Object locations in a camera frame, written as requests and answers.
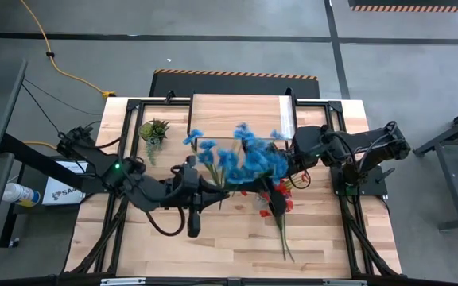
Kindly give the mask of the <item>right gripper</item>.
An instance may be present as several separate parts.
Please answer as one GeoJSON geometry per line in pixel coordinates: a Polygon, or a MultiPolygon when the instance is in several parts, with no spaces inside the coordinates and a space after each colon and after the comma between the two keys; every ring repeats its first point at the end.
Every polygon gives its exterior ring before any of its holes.
{"type": "Polygon", "coordinates": [[[245,191],[250,193],[269,194],[269,208],[274,217],[282,216],[293,209],[292,190],[293,183],[290,180],[280,180],[279,184],[272,184],[270,191],[263,182],[248,182],[244,184],[232,184],[231,191],[245,191]]]}

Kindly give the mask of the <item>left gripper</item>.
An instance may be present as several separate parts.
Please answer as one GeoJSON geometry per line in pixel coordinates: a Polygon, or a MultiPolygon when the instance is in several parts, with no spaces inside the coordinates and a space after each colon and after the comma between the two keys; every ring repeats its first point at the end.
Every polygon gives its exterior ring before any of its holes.
{"type": "Polygon", "coordinates": [[[196,238],[201,229],[200,212],[212,204],[221,202],[229,197],[228,191],[205,178],[199,181],[198,171],[195,169],[196,157],[187,156],[183,164],[170,168],[173,178],[174,205],[181,209],[188,208],[188,236],[196,238]]]}

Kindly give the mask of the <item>blue artificial flower bunch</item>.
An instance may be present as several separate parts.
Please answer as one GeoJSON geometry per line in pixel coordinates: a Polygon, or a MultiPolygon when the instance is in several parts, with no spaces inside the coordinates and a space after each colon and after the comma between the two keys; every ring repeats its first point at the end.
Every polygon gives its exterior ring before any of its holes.
{"type": "Polygon", "coordinates": [[[287,137],[277,130],[272,130],[268,138],[262,138],[242,122],[232,133],[230,148],[212,139],[203,140],[203,135],[201,130],[193,129],[183,144],[191,147],[216,186],[239,187],[260,179],[269,179],[273,185],[278,185],[287,177],[288,162],[275,145],[276,141],[286,141],[287,137]]]}

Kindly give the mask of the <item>red artificial flower bunch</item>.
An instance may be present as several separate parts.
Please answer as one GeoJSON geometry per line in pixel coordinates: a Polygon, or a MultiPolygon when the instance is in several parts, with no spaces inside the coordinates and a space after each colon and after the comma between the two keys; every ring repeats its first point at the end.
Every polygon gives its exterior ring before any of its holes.
{"type": "Polygon", "coordinates": [[[280,218],[293,209],[291,187],[284,180],[274,184],[271,179],[258,179],[240,185],[239,193],[243,196],[254,194],[255,208],[262,218],[280,218]]]}

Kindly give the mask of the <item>wooden shelf black legs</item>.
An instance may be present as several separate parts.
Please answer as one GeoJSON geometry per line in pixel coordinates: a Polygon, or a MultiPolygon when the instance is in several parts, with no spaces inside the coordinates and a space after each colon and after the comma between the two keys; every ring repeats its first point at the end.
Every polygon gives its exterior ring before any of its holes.
{"type": "Polygon", "coordinates": [[[296,107],[290,95],[194,94],[189,107],[190,132],[204,139],[233,138],[236,126],[246,123],[257,136],[268,139],[273,130],[290,140],[297,128],[296,107]]]}

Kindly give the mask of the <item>small green succulent plant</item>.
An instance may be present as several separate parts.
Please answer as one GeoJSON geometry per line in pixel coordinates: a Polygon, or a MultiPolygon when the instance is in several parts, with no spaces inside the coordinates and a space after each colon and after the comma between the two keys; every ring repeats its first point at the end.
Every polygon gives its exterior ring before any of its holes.
{"type": "Polygon", "coordinates": [[[167,138],[166,131],[169,128],[169,121],[154,118],[138,129],[139,137],[146,143],[146,155],[153,166],[156,165],[156,155],[162,150],[162,142],[167,138]]]}

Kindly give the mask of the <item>black striped floor mat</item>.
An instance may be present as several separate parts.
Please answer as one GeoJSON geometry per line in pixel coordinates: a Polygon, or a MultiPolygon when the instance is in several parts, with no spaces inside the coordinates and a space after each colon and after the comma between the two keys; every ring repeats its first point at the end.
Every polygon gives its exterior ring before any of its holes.
{"type": "Polygon", "coordinates": [[[458,0],[348,0],[356,12],[458,13],[458,0]]]}
{"type": "Polygon", "coordinates": [[[198,94],[283,95],[290,88],[299,99],[319,99],[320,84],[314,75],[248,71],[157,69],[149,96],[178,97],[198,94]]]}

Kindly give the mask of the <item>white printed cardboard box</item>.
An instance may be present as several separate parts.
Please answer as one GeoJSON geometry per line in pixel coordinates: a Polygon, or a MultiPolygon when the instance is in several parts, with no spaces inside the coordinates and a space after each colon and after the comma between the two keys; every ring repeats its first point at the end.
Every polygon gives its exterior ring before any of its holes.
{"type": "MultiPolygon", "coordinates": [[[[84,174],[87,169],[86,161],[76,163],[75,161],[59,160],[57,163],[76,174],[84,174]]],[[[49,177],[45,185],[42,204],[45,206],[78,204],[85,196],[83,192],[49,177]]]]}

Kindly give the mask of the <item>black desk support beam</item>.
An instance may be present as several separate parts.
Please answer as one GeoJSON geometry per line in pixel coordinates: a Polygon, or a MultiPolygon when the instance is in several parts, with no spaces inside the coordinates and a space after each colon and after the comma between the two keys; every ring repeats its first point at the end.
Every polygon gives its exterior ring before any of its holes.
{"type": "Polygon", "coordinates": [[[102,184],[93,178],[82,177],[73,171],[58,164],[52,158],[43,155],[35,149],[29,147],[24,142],[5,133],[0,143],[0,151],[3,153],[12,153],[21,163],[40,171],[46,176],[74,187],[85,193],[104,193],[102,184]]]}

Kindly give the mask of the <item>white spray can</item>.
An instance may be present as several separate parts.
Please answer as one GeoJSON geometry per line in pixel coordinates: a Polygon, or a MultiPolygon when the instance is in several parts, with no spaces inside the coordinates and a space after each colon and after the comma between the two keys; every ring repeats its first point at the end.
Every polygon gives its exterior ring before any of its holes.
{"type": "Polygon", "coordinates": [[[40,202],[41,194],[29,187],[16,183],[8,183],[2,195],[2,200],[22,207],[34,207],[40,202]]]}

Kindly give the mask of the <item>black aluminium frame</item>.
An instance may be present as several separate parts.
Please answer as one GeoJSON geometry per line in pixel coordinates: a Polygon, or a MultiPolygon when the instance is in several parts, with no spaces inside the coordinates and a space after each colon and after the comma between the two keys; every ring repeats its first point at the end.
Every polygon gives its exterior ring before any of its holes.
{"type": "MultiPolygon", "coordinates": [[[[137,120],[169,121],[170,128],[156,165],[147,173],[155,179],[171,176],[170,168],[191,153],[183,144],[187,136],[191,97],[110,98],[106,102],[97,141],[106,146],[123,127],[133,129],[137,120]]],[[[332,125],[349,133],[367,130],[367,117],[359,100],[293,99],[298,126],[332,125]]],[[[283,260],[278,228],[271,218],[262,218],[254,195],[234,195],[202,212],[196,238],[179,231],[174,209],[157,210],[146,216],[128,207],[122,230],[113,234],[102,260],[104,270],[117,276],[143,276],[148,281],[165,278],[239,278],[259,280],[348,278],[340,202],[332,189],[331,175],[322,164],[309,170],[306,189],[293,191],[293,209],[286,216],[290,251],[283,260]]]]}

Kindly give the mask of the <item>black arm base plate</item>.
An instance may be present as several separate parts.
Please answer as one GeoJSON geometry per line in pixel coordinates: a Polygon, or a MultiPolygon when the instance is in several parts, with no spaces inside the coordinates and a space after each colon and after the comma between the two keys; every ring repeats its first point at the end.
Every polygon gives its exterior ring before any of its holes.
{"type": "Polygon", "coordinates": [[[330,175],[332,178],[332,187],[335,195],[338,196],[356,196],[356,195],[371,195],[371,196],[384,196],[388,195],[386,182],[377,184],[375,177],[380,173],[381,166],[372,168],[359,186],[351,185],[344,179],[344,175],[339,168],[330,168],[330,175]]]}

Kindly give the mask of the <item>silver metal bracket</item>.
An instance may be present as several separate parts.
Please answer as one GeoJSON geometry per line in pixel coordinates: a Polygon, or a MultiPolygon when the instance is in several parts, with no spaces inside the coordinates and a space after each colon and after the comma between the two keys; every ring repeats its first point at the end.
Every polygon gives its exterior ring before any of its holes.
{"type": "Polygon", "coordinates": [[[323,280],[323,286],[368,286],[365,280],[323,280]]]}
{"type": "Polygon", "coordinates": [[[146,284],[144,277],[102,279],[99,286],[140,286],[146,284]]]}

